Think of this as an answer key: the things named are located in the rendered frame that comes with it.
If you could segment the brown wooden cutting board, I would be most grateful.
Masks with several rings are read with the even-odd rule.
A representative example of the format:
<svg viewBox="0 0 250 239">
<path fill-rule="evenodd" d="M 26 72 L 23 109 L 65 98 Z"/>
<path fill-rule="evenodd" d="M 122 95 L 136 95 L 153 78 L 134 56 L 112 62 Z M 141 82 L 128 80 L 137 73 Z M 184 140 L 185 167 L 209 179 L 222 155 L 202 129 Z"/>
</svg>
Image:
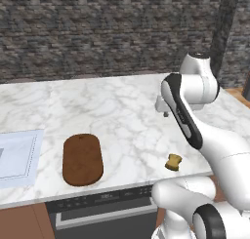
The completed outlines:
<svg viewBox="0 0 250 239">
<path fill-rule="evenodd" d="M 72 186 L 97 182 L 104 173 L 99 139 L 91 134 L 69 137 L 63 144 L 62 177 Z"/>
</svg>

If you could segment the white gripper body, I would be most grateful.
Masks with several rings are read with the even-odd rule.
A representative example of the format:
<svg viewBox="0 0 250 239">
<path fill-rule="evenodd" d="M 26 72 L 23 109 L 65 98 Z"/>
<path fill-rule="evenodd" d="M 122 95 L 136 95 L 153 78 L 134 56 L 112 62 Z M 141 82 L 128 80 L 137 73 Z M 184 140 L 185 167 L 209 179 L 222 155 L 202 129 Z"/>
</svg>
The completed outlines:
<svg viewBox="0 0 250 239">
<path fill-rule="evenodd" d="M 157 112 L 167 113 L 170 111 L 168 104 L 165 102 L 162 96 L 158 96 L 156 98 L 154 106 Z"/>
</svg>

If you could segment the pale steel sink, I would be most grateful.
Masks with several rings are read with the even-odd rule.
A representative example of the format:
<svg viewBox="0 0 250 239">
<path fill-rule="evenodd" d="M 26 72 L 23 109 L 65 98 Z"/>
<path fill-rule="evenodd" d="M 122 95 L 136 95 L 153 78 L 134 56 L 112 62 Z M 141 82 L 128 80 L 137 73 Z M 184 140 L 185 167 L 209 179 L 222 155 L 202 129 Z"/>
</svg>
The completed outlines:
<svg viewBox="0 0 250 239">
<path fill-rule="evenodd" d="M 0 189 L 35 183 L 43 130 L 0 134 Z"/>
</svg>

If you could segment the black dishwasher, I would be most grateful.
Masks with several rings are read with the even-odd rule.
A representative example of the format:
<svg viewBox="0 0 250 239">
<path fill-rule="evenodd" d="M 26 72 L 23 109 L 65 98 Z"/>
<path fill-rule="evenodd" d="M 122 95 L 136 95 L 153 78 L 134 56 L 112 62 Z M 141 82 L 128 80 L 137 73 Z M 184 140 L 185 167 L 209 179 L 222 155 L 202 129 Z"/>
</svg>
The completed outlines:
<svg viewBox="0 0 250 239">
<path fill-rule="evenodd" d="M 150 239 L 157 212 L 126 219 L 115 219 L 73 228 L 56 230 L 56 213 L 89 208 L 101 204 L 151 197 L 152 185 L 120 189 L 51 201 L 46 204 L 56 239 Z"/>
</svg>

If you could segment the brown wooden cupboard door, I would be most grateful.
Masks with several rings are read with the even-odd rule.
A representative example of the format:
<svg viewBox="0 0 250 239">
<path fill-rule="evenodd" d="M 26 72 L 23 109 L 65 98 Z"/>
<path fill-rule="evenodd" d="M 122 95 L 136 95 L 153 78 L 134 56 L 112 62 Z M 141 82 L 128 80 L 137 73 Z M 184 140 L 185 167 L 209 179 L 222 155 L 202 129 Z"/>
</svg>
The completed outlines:
<svg viewBox="0 0 250 239">
<path fill-rule="evenodd" d="M 0 239 L 56 239 L 46 205 L 0 210 Z"/>
</svg>

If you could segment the yellow-brown sponge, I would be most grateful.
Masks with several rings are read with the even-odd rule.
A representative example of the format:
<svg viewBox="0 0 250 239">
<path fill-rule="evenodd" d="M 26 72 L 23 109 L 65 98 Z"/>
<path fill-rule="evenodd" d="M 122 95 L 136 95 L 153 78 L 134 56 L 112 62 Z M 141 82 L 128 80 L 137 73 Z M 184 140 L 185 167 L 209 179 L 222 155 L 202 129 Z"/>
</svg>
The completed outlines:
<svg viewBox="0 0 250 239">
<path fill-rule="evenodd" d="M 168 161 L 165 164 L 165 167 L 171 171 L 178 171 L 179 164 L 182 162 L 182 157 L 177 154 L 171 153 L 168 157 Z"/>
</svg>

